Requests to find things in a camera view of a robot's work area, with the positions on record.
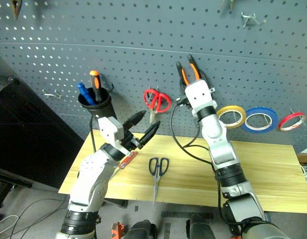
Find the blue tape roll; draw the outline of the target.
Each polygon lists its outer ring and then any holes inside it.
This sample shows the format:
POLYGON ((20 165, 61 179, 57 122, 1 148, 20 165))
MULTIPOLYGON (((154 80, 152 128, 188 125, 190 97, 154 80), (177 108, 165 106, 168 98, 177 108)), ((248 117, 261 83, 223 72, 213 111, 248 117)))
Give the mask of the blue tape roll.
POLYGON ((246 132, 257 133, 257 134, 267 133, 267 132, 274 130, 278 125, 278 115, 274 110, 270 108, 266 108, 266 107, 251 108, 246 111, 246 116, 247 116, 246 121, 241 126, 241 128, 245 130, 246 132), (263 114, 267 114, 272 118, 272 125, 269 128, 264 129, 264 126, 263 127, 253 127, 248 124, 249 118, 255 115, 263 115, 263 114))

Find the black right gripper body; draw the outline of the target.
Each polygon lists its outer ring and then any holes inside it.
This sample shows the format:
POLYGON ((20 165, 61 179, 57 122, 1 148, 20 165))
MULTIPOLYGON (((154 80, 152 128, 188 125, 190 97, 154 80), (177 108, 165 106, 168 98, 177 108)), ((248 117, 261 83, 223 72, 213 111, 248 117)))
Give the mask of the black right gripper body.
POLYGON ((180 96, 176 98, 176 104, 178 106, 186 106, 187 108, 191 107, 191 104, 185 94, 185 86, 180 86, 180 96))

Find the red tape roll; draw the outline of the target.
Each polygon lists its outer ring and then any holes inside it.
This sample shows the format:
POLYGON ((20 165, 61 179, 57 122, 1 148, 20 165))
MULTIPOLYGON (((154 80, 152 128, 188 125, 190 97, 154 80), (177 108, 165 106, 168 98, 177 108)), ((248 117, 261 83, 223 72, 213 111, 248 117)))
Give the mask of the red tape roll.
POLYGON ((286 126, 286 124, 287 124, 289 121, 294 120, 294 119, 293 119, 293 117, 292 117, 292 114, 290 114, 290 115, 284 117, 283 119, 281 119, 281 121, 280 121, 279 124, 278 124, 278 130, 279 130, 279 131, 285 132, 285 131, 291 131, 291 130, 297 129, 298 127, 297 127, 297 128, 292 128, 291 125, 290 125, 290 126, 286 126))

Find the brown hanging pliers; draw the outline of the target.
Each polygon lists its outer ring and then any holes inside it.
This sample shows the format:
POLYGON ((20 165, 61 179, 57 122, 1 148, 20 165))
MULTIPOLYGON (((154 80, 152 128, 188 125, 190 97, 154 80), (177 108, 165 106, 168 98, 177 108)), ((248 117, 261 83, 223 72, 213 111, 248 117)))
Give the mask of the brown hanging pliers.
POLYGON ((22 6, 22 0, 11 0, 11 9, 14 19, 17 20, 22 6))

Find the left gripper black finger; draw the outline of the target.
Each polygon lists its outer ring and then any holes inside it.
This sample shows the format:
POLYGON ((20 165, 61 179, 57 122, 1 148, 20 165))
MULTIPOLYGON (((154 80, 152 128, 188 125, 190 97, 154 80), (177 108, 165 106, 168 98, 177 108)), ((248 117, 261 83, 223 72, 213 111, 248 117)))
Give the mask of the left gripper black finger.
POLYGON ((139 149, 142 149, 155 135, 160 126, 160 121, 153 123, 144 133, 143 137, 140 139, 139 149))
POLYGON ((125 130, 129 130, 131 127, 136 126, 142 120, 145 114, 145 110, 135 113, 123 123, 123 128, 125 130))

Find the red flat hand tool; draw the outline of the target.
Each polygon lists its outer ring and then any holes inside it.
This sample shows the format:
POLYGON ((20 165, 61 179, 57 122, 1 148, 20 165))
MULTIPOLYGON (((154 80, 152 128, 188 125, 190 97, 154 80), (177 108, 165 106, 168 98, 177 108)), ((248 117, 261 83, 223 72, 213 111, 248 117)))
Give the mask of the red flat hand tool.
POLYGON ((124 169, 136 156, 138 152, 133 151, 129 156, 127 156, 119 165, 119 169, 124 169))

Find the orange black object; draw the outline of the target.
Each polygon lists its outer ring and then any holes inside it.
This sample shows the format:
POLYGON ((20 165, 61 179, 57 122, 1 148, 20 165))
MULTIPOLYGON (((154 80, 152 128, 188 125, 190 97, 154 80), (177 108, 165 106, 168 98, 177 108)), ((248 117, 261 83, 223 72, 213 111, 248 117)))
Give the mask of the orange black object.
POLYGON ((125 234, 125 225, 116 222, 111 227, 111 239, 122 239, 125 234))

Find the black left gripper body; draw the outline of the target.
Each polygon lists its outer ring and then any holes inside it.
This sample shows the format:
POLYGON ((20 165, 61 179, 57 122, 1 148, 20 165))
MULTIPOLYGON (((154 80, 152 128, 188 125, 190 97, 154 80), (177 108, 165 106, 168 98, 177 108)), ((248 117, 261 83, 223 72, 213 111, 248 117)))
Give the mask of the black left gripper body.
POLYGON ((124 137, 121 141, 121 146, 128 151, 133 151, 136 148, 142 149, 144 144, 136 138, 129 130, 124 130, 124 137))

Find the black cabinet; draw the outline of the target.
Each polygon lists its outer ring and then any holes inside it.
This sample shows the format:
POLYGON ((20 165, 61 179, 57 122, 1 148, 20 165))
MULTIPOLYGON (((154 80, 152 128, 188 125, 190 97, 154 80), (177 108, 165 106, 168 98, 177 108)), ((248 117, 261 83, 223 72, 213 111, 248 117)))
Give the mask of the black cabinet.
POLYGON ((60 188, 82 144, 22 80, 0 76, 0 169, 60 188))

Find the grey perforated pegboard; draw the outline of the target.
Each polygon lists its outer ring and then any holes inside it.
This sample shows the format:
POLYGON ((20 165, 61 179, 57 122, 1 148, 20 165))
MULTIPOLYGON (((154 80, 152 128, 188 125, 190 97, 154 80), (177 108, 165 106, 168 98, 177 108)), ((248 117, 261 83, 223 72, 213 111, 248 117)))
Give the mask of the grey perforated pegboard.
MULTIPOLYGON (((119 120, 146 108, 143 91, 180 96, 179 61, 190 80, 191 54, 215 87, 219 107, 273 109, 278 117, 307 117, 307 0, 23 0, 15 20, 11 0, 0 0, 0 74, 8 66, 81 138, 89 113, 77 84, 90 86, 98 70, 114 84, 119 120), (241 12, 262 25, 243 28, 241 12), (46 98, 42 89, 62 97, 46 98)), ((231 140, 307 148, 306 125, 289 132, 228 131, 231 140)))

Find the red handled scissors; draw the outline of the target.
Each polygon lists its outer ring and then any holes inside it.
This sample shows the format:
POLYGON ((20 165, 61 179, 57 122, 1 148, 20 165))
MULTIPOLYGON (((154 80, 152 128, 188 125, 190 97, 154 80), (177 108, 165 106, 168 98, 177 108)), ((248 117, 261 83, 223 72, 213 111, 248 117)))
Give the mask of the red handled scissors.
POLYGON ((148 88, 144 91, 143 99, 150 110, 150 123, 154 122, 156 114, 167 112, 172 104, 172 100, 167 94, 156 91, 153 88, 148 88), (151 102, 147 100, 148 93, 153 94, 153 100, 151 102))

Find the black cup tool holder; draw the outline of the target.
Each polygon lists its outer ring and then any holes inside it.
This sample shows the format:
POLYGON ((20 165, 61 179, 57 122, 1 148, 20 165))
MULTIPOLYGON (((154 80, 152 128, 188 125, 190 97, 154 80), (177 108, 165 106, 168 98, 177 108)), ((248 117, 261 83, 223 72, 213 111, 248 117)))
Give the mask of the black cup tool holder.
POLYGON ((112 105, 112 98, 109 92, 104 88, 101 89, 101 92, 103 101, 99 104, 93 106, 89 105, 86 99, 81 94, 79 94, 78 96, 78 102, 84 109, 87 109, 96 120, 102 117, 114 117, 115 119, 117 119, 115 110, 112 105))

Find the blue handled screwdriver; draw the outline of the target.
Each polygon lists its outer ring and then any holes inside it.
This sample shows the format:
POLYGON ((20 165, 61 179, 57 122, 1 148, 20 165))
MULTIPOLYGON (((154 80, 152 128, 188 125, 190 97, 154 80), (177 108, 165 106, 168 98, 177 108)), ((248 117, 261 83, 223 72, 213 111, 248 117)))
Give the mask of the blue handled screwdriver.
POLYGON ((84 105, 94 106, 96 104, 96 101, 94 100, 89 90, 85 87, 83 83, 78 83, 77 88, 80 92, 80 96, 82 99, 81 102, 84 105))

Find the yellow tape roll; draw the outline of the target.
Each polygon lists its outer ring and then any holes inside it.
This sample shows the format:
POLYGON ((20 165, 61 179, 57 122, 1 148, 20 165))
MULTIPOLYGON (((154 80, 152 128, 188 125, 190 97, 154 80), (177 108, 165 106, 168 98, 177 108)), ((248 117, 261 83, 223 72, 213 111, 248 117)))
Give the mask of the yellow tape roll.
POLYGON ((227 129, 238 128, 245 123, 247 118, 246 111, 242 107, 236 105, 229 105, 219 109, 217 111, 217 116, 219 120, 221 121, 220 118, 228 112, 238 113, 240 115, 240 118, 233 123, 225 123, 227 129))

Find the black handled scissors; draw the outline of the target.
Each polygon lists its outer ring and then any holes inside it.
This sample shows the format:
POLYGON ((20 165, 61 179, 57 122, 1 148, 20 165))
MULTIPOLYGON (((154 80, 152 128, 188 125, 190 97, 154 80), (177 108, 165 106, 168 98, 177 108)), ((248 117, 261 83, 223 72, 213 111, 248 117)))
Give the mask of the black handled scissors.
POLYGON ((161 177, 168 171, 169 159, 162 157, 153 157, 149 160, 149 172, 154 179, 153 186, 153 204, 156 201, 158 194, 158 187, 161 177))

